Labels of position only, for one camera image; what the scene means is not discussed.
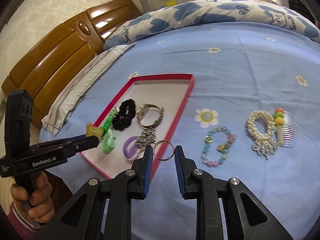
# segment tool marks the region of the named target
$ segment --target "green coil hair tie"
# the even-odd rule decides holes
[[[117,138],[117,135],[113,133],[111,129],[109,129],[105,136],[102,139],[101,149],[103,153],[109,153],[111,152],[114,147],[116,146],[115,139]]]
[[[112,119],[115,117],[116,113],[118,113],[116,107],[109,113],[107,120],[104,122],[103,128],[103,135],[106,134],[106,132],[109,130],[110,125],[112,123]]]

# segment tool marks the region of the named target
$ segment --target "hand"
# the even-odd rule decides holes
[[[29,197],[28,192],[25,188],[18,186],[17,184],[12,184],[10,188],[10,193],[14,200],[19,214],[26,219],[28,222],[32,221],[32,218],[39,223],[47,223],[54,216],[53,202],[50,197],[52,192],[52,186],[48,182],[46,174],[42,171],[36,178],[37,189]],[[22,201],[28,200],[33,208],[26,211]]]

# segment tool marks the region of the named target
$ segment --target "blue bed sheet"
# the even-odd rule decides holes
[[[247,22],[190,26],[138,41],[87,93],[55,138],[85,133],[133,72],[192,73],[195,87],[172,137],[214,177],[237,177],[262,201],[295,240],[303,239],[320,215],[320,44],[271,25]],[[254,110],[293,114],[297,147],[279,148],[267,161],[251,150],[245,122]],[[219,125],[238,139],[223,165],[201,162],[204,137],[213,127],[195,120],[197,110],[216,111]],[[54,137],[41,130],[40,140]],[[214,142],[224,143],[216,134]],[[208,154],[218,160],[213,143]],[[51,168],[75,192],[88,179],[104,179],[80,156]],[[181,198],[174,161],[161,163],[148,197],[132,202],[133,239],[195,239],[196,201]]]

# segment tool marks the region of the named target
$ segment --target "yellow heart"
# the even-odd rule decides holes
[[[165,4],[165,6],[167,6],[167,7],[172,7],[172,6],[178,5],[176,0],[172,0],[172,1],[170,1],[170,2],[165,2],[164,4]]]

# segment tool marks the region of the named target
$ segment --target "headboard panel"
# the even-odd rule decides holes
[[[32,123],[41,129],[41,119],[57,96],[95,54],[103,51],[112,30],[140,15],[131,0],[113,0],[72,17],[42,38],[13,67],[2,90],[8,95],[26,89],[35,100]]]

